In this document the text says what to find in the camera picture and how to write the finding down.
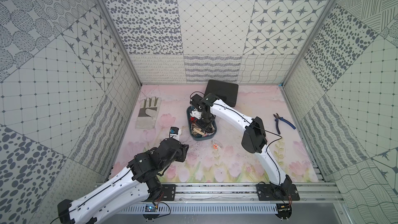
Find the beige watch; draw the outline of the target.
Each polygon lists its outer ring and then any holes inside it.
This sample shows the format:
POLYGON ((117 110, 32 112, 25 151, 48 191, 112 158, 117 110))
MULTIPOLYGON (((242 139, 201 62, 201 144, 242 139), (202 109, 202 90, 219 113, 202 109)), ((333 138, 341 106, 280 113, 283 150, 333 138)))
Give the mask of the beige watch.
POLYGON ((200 129, 196 129, 196 128, 193 128, 193 129, 191 130, 191 134, 192 134, 194 137, 197 137, 197 136, 203 137, 203 136, 205 135, 204 132, 202 132, 200 129))

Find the orange white digital watch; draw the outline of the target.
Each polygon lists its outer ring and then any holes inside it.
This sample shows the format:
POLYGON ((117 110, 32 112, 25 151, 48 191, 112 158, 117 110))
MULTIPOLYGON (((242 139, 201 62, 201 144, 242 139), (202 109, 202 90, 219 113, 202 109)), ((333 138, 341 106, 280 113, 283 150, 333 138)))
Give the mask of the orange white digital watch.
POLYGON ((222 144, 217 140, 212 140, 212 146, 214 149, 219 150, 222 148, 222 144))

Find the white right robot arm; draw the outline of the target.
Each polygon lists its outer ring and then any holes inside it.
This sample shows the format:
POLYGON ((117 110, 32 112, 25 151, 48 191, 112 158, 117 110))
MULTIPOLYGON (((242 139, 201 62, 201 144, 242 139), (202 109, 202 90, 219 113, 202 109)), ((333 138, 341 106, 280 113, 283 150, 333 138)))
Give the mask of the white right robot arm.
POLYGON ((265 129, 261 118, 240 113, 212 93, 206 96, 195 94, 190 97, 190 104, 196 126, 205 133, 211 132, 212 123, 217 117, 237 128, 242 133, 242 147, 258 157, 274 191, 279 191, 282 195, 288 193, 293 185, 292 180, 269 150, 270 142, 267 141, 266 134, 271 134, 271 131, 265 129))

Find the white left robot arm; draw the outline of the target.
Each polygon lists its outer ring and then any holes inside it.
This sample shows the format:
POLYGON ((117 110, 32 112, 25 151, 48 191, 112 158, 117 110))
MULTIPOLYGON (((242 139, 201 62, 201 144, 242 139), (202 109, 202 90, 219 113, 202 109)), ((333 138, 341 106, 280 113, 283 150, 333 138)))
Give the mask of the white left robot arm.
POLYGON ((158 147, 136 154, 117 175, 92 192, 60 202, 55 220, 100 224, 134 203, 160 199, 163 187, 159 177, 173 162, 184 162, 188 149, 188 144, 174 138, 164 139, 158 147))

